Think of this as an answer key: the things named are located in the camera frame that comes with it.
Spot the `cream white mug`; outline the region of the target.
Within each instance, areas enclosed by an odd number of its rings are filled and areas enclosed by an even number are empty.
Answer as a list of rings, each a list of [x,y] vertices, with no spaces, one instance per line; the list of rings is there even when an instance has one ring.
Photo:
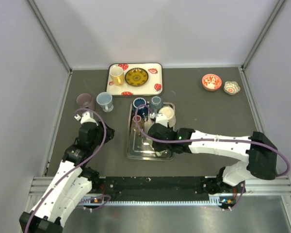
[[[170,106],[164,106],[159,110],[160,114],[164,114],[167,117],[168,125],[170,128],[174,127],[176,124],[176,115],[175,111]]]

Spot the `purple mug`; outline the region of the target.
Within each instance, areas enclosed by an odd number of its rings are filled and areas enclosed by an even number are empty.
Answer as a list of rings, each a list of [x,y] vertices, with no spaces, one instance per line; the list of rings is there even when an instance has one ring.
[[[93,97],[88,93],[82,93],[78,95],[76,99],[76,103],[81,108],[88,108],[91,110],[95,110],[95,102]]]

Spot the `light blue mug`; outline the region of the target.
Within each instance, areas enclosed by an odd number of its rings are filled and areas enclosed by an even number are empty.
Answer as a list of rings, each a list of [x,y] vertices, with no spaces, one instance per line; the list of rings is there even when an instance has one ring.
[[[109,92],[99,93],[97,95],[96,101],[104,112],[108,113],[113,110],[113,97]]]

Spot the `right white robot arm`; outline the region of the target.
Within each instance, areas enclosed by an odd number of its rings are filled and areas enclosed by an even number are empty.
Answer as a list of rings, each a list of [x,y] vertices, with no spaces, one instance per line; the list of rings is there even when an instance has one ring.
[[[176,154],[202,153],[236,159],[235,164],[222,167],[215,178],[202,179],[203,189],[208,194],[229,192],[251,178],[274,180],[277,177],[277,148],[261,132],[229,137],[189,128],[174,131],[155,123],[148,130],[148,135],[157,152],[169,150]]]

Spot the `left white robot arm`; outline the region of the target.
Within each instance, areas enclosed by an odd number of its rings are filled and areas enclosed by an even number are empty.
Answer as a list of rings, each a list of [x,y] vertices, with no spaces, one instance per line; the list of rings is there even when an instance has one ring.
[[[114,130],[103,121],[90,120],[81,125],[79,135],[69,146],[57,173],[40,201],[19,218],[24,233],[61,233],[67,219],[88,192],[100,188],[99,173],[86,164],[112,140]]]

